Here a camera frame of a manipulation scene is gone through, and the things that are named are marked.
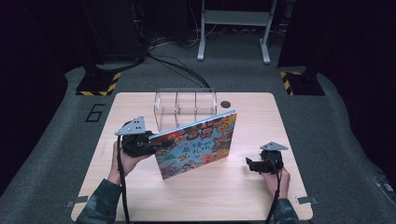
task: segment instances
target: person's hand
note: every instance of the person's hand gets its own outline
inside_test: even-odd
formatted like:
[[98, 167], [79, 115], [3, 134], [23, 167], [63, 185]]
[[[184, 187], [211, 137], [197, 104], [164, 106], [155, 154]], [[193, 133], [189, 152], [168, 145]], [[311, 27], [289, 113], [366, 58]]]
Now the person's hand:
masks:
[[[113, 160], [111, 162], [110, 174], [108, 175], [107, 180], [113, 182], [116, 185], [121, 184], [120, 180], [120, 172], [119, 172], [119, 164], [117, 162], [117, 141], [113, 144]], [[151, 155], [141, 156], [141, 157], [130, 157], [123, 150], [120, 151], [121, 163], [124, 170], [125, 176], [127, 176], [131, 171], [136, 167], [137, 163], [150, 157]]]
[[[273, 197], [275, 197], [275, 193], [277, 190], [276, 175], [262, 173], [262, 176], [265, 179], [265, 185], [267, 186], [268, 191], [271, 193]], [[290, 174], [285, 168], [282, 168], [282, 170], [279, 171], [279, 177], [280, 177], [279, 199], [288, 198]]]

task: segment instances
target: children's book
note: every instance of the children's book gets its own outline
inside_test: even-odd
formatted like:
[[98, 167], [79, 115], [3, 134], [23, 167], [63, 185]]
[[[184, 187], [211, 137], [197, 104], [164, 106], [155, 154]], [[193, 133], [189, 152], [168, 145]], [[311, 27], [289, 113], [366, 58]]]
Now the children's book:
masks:
[[172, 140], [172, 144], [155, 153], [163, 179], [227, 157], [235, 122], [235, 110], [230, 110], [152, 135], [149, 138], [151, 143]]

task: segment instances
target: transparent container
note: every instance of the transparent container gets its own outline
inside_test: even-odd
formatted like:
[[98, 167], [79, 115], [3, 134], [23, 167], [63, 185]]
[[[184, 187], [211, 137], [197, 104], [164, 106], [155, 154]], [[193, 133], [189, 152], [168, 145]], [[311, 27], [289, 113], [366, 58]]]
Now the transparent container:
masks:
[[217, 114], [216, 93], [213, 89], [159, 89], [154, 114], [159, 132], [208, 118]]

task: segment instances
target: wooden table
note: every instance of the wooden table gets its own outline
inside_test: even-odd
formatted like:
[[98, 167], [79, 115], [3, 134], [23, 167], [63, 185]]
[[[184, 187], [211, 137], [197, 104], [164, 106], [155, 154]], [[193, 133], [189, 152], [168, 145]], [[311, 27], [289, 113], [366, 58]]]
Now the wooden table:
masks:
[[[147, 130], [158, 132], [154, 98], [155, 92], [123, 92], [116, 96], [78, 196], [92, 195], [107, 178], [112, 146], [117, 139], [114, 132], [126, 121], [142, 115]], [[218, 92], [217, 101], [218, 113], [230, 108], [238, 113], [230, 156], [166, 180], [162, 179], [154, 156], [139, 162], [126, 177], [131, 220], [265, 220], [272, 198], [262, 176], [249, 171], [245, 157], [259, 161], [260, 146], [271, 141], [289, 148], [282, 151], [291, 174], [289, 199], [301, 220], [311, 218], [311, 205], [295, 200], [306, 196], [306, 192], [274, 96], [263, 92]], [[229, 101], [231, 107], [221, 108], [222, 101]], [[122, 199], [116, 220], [125, 220], [121, 202]], [[73, 220], [84, 206], [85, 203], [75, 205]]]

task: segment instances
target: black curtain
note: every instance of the black curtain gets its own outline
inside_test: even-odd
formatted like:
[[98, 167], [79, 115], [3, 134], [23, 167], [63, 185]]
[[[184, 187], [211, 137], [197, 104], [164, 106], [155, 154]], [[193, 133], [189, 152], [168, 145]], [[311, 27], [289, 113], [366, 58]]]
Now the black curtain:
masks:
[[0, 21], [2, 194], [64, 98], [64, 74], [101, 60], [77, 0], [2, 2]]
[[396, 186], [396, 14], [389, 1], [297, 0], [278, 67], [309, 67], [338, 13], [341, 21], [319, 72], [343, 97], [350, 126], [367, 157]]

